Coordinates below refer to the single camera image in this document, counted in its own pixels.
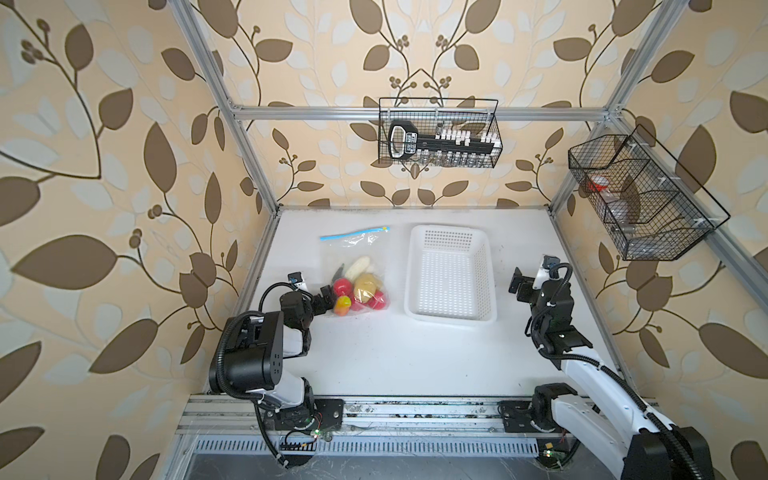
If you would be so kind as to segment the red yellow mango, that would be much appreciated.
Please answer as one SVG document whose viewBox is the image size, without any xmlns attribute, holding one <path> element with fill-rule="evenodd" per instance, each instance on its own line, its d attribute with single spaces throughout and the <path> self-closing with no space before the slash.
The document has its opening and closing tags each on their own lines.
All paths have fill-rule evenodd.
<svg viewBox="0 0 768 480">
<path fill-rule="evenodd" d="M 349 313 L 351 306 L 352 300 L 348 296 L 339 296 L 335 301 L 333 313 L 341 317 L 346 316 Z"/>
</svg>

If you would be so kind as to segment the yellow potato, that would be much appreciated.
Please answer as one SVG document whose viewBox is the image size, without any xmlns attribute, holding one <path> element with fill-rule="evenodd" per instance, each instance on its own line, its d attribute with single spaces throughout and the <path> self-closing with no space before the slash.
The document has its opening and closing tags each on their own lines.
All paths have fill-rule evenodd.
<svg viewBox="0 0 768 480">
<path fill-rule="evenodd" d="M 382 288 L 381 280 L 372 273 L 362 273 L 353 284 L 353 295 L 357 302 L 366 304 Z"/>
</svg>

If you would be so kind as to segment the clear zip top bag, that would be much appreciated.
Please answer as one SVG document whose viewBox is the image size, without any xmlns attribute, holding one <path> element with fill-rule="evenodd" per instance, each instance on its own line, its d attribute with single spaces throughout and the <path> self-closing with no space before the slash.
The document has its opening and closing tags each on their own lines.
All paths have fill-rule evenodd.
<svg viewBox="0 0 768 480">
<path fill-rule="evenodd" d="M 378 226 L 321 236 L 320 257 L 337 317 L 386 310 L 386 259 L 391 228 Z"/>
</svg>

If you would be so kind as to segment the white radish green leaves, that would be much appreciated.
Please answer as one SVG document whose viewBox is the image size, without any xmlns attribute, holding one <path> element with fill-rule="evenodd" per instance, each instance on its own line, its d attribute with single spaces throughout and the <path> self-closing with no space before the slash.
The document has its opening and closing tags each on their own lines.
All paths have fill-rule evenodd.
<svg viewBox="0 0 768 480">
<path fill-rule="evenodd" d="M 341 265 L 334 276 L 332 281 L 339 278 L 347 278 L 351 282 L 354 282 L 359 276 L 364 273 L 371 273 L 373 271 L 372 260 L 370 256 L 360 256 L 354 260 L 349 266 L 346 264 Z"/>
</svg>

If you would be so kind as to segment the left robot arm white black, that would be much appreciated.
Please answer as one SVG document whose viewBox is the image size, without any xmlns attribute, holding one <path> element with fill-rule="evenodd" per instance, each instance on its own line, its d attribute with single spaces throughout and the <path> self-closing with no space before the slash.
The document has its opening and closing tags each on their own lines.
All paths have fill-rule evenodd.
<svg viewBox="0 0 768 480">
<path fill-rule="evenodd" d="M 330 311 L 336 295 L 329 285 L 317 294 L 296 276 L 265 289 L 255 310 L 227 320 L 208 374 L 214 394 L 250 401 L 274 413 L 315 414 L 309 381 L 287 372 L 286 360 L 308 355 L 315 317 Z"/>
</svg>

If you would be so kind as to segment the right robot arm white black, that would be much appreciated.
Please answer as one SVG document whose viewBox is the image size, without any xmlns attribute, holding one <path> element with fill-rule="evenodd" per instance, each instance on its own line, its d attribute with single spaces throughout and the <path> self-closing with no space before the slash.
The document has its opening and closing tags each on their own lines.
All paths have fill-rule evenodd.
<svg viewBox="0 0 768 480">
<path fill-rule="evenodd" d="M 535 276 L 516 270 L 509 291 L 530 308 L 525 334 L 568 377 L 535 388 L 516 411 L 542 433 L 566 432 L 617 479 L 712 479 L 706 439 L 644 400 L 572 323 L 571 264 L 544 256 Z"/>
</svg>

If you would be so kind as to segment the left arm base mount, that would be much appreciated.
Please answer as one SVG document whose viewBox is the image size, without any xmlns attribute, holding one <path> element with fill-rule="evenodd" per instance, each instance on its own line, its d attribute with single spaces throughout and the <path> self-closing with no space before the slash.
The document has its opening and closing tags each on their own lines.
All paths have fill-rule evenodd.
<svg viewBox="0 0 768 480">
<path fill-rule="evenodd" d="M 291 469 L 307 463 L 319 440 L 329 441 L 343 423 L 345 402 L 340 398 L 305 400 L 278 409 L 265 401 L 254 406 L 257 425 L 267 451 L 280 467 Z"/>
</svg>

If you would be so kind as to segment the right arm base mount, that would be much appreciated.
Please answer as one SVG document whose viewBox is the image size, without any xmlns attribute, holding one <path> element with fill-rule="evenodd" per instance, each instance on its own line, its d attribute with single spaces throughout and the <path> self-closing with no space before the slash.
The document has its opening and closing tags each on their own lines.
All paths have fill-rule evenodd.
<svg viewBox="0 0 768 480">
<path fill-rule="evenodd" d="M 562 471 L 572 463 L 581 442 L 535 407 L 533 400 L 503 400 L 497 412 L 506 433 L 538 434 L 535 461 L 540 467 Z"/>
</svg>

